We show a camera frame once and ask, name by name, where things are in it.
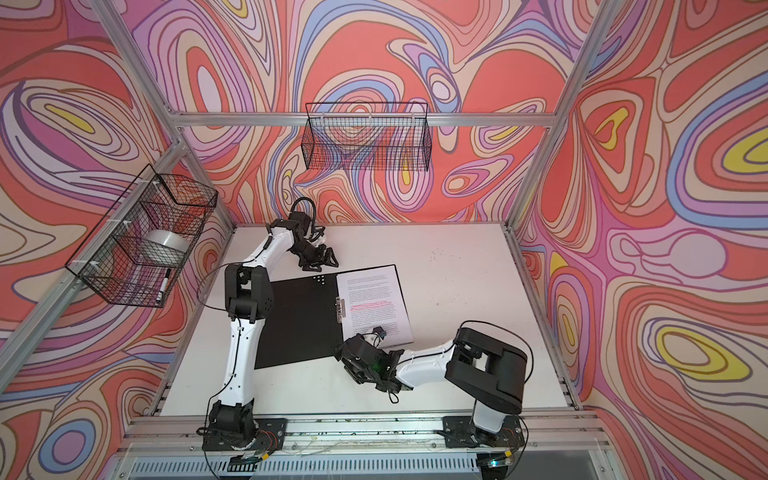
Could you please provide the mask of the printed paper sheet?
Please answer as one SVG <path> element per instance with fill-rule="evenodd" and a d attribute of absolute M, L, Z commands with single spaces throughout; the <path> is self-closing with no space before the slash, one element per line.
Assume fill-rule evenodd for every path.
<path fill-rule="evenodd" d="M 372 334 L 380 327 L 379 346 L 389 348 L 414 341 L 397 268 L 394 264 L 336 275 L 342 338 Z"/>

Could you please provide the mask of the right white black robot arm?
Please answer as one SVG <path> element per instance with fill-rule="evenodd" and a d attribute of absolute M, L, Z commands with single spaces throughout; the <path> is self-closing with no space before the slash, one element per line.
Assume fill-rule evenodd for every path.
<path fill-rule="evenodd" d="M 381 327 L 346 339 L 334 352 L 358 385 L 372 384 L 395 403 L 402 391 L 448 382 L 469 395 L 472 414 L 445 416 L 436 431 L 448 448 L 516 447 L 509 422 L 521 414 L 531 358 L 523 350 L 461 326 L 453 339 L 437 347 L 381 349 Z"/>

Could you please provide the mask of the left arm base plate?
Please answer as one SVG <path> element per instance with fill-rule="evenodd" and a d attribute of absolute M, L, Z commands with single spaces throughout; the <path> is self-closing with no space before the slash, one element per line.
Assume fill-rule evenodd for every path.
<path fill-rule="evenodd" d="M 283 448 L 287 424 L 286 418 L 267 417 L 257 418 L 234 430 L 208 426 L 198 432 L 203 435 L 202 450 L 205 452 L 274 453 Z"/>

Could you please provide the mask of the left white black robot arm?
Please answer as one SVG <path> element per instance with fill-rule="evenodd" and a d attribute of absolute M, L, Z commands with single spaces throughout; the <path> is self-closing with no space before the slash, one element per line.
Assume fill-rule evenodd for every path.
<path fill-rule="evenodd" d="M 224 271 L 224 307 L 230 320 L 226 376 L 210 397 L 203 437 L 209 447 L 246 450 L 259 427 L 253 415 L 255 401 L 251 369 L 261 334 L 276 305 L 269 271 L 287 253 L 295 255 L 304 271 L 336 267 L 338 260 L 325 244 L 324 228 L 304 213 L 291 213 L 267 226 L 266 238 L 239 262 Z"/>

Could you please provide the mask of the teal file folder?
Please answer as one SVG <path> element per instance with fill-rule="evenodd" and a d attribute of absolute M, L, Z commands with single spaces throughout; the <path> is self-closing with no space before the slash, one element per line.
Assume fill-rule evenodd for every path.
<path fill-rule="evenodd" d="M 276 306 L 260 337 L 255 360 L 257 370 L 330 357 L 335 353 L 345 341 L 339 323 L 336 285 L 336 275 L 342 272 L 272 284 Z M 362 335 L 380 347 L 381 340 L 373 334 Z"/>

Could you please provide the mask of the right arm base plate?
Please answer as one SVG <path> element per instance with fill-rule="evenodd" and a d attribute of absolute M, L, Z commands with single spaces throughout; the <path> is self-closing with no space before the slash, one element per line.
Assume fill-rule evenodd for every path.
<path fill-rule="evenodd" d="M 517 416 L 506 416 L 502 428 L 490 433 L 477 427 L 469 415 L 442 418 L 442 427 L 435 433 L 451 448 L 506 448 L 516 451 L 525 445 L 525 431 Z"/>

